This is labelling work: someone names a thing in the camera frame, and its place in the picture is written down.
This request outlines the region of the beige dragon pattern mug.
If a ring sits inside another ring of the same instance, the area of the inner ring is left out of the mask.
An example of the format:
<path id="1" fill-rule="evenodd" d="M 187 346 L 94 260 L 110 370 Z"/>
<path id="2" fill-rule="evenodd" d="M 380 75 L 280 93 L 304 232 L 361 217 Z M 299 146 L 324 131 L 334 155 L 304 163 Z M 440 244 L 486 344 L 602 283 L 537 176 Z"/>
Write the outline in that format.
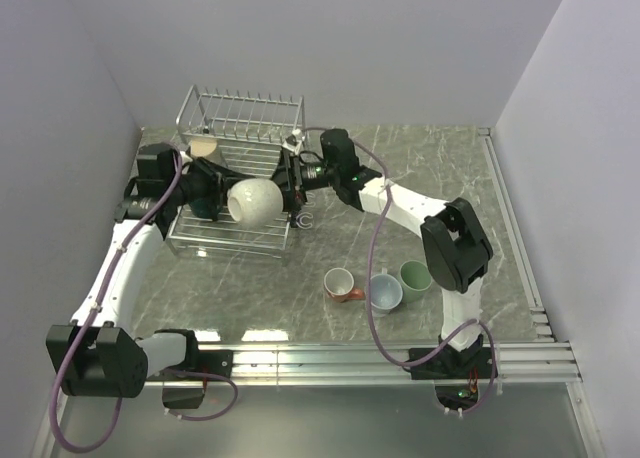
<path id="1" fill-rule="evenodd" d="M 193 138 L 189 145 L 189 156 L 216 162 L 219 158 L 218 142 L 214 138 Z"/>

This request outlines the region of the beige speckled round mug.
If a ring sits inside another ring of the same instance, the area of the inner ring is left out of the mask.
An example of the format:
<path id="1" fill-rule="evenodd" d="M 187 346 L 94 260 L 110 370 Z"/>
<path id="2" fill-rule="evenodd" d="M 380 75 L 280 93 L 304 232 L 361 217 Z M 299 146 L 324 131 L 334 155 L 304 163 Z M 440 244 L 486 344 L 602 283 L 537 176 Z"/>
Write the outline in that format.
<path id="1" fill-rule="evenodd" d="M 280 188 L 271 180 L 250 178 L 234 184 L 227 195 L 232 219 L 246 228 L 266 225 L 283 212 Z"/>

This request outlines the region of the dark green mug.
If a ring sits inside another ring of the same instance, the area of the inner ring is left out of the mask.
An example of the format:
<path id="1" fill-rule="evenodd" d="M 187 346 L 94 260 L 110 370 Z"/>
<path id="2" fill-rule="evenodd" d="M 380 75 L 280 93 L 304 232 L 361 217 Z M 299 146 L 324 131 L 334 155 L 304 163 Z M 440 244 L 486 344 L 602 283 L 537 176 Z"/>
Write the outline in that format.
<path id="1" fill-rule="evenodd" d="M 208 221 L 217 221 L 221 210 L 219 204 L 208 199 L 195 200 L 188 205 L 188 208 L 196 218 Z"/>

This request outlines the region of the silver wire dish rack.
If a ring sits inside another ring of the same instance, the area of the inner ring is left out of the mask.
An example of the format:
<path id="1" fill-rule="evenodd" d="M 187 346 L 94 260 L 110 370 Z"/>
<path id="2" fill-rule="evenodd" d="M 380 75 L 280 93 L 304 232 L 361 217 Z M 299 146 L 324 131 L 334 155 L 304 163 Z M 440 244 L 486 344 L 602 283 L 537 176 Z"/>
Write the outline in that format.
<path id="1" fill-rule="evenodd" d="M 193 85 L 176 117 L 175 139 L 185 148 L 201 141 L 217 145 L 221 164 L 242 178 L 269 179 L 280 165 L 281 143 L 306 124 L 302 96 L 210 90 Z M 200 218 L 185 205 L 167 236 L 181 257 L 214 258 L 235 254 L 281 258 L 287 248 L 292 217 L 282 213 L 260 227 L 235 222 L 226 208 L 216 219 Z"/>

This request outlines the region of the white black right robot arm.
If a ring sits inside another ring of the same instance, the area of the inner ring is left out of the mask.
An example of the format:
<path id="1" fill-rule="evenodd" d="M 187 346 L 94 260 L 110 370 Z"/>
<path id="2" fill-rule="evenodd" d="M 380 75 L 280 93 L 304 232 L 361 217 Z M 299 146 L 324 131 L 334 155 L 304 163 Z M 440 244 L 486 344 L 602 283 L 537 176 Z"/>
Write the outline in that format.
<path id="1" fill-rule="evenodd" d="M 486 336 L 480 321 L 481 288 L 494 252 L 473 206 L 463 198 L 443 201 L 394 183 L 386 166 L 373 170 L 357 155 L 362 145 L 344 129 L 324 129 L 322 154 L 303 159 L 304 131 L 294 130 L 280 145 L 272 177 L 280 186 L 283 210 L 300 214 L 309 191 L 330 188 L 345 205 L 390 220 L 420 238 L 427 270 L 442 289 L 440 364 L 462 377 L 476 362 Z"/>

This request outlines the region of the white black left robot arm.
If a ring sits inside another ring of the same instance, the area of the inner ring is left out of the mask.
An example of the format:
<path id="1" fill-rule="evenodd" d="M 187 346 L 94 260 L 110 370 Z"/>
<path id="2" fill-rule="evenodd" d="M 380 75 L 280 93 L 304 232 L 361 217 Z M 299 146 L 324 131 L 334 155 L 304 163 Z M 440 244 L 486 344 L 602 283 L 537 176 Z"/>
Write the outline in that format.
<path id="1" fill-rule="evenodd" d="M 145 273 L 179 208 L 201 201 L 209 211 L 246 179 L 169 143 L 143 146 L 114 214 L 111 244 L 87 297 L 66 325 L 54 325 L 46 348 L 55 385 L 68 396 L 134 398 L 146 379 L 166 369 L 189 380 L 201 368 L 194 331 L 163 329 L 137 340 L 132 315 Z"/>

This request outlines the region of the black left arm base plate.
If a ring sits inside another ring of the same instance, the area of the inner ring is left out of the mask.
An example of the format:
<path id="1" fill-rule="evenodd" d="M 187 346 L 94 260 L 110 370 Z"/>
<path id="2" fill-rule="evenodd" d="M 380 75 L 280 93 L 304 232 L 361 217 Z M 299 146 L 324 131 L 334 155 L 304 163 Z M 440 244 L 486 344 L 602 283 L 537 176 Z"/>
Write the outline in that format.
<path id="1" fill-rule="evenodd" d="M 229 349 L 205 350 L 198 353 L 193 370 L 199 373 L 231 377 L 234 352 Z"/>

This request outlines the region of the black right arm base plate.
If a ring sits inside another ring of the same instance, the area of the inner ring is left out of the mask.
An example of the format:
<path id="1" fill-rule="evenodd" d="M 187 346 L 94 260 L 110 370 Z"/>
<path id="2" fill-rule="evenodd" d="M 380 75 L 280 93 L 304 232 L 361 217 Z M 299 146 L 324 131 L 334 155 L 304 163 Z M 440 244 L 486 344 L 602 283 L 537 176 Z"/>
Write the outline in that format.
<path id="1" fill-rule="evenodd" d="M 413 380 L 488 380 L 498 376 L 489 347 L 471 347 L 458 352 L 447 346 L 434 358 L 409 369 Z"/>

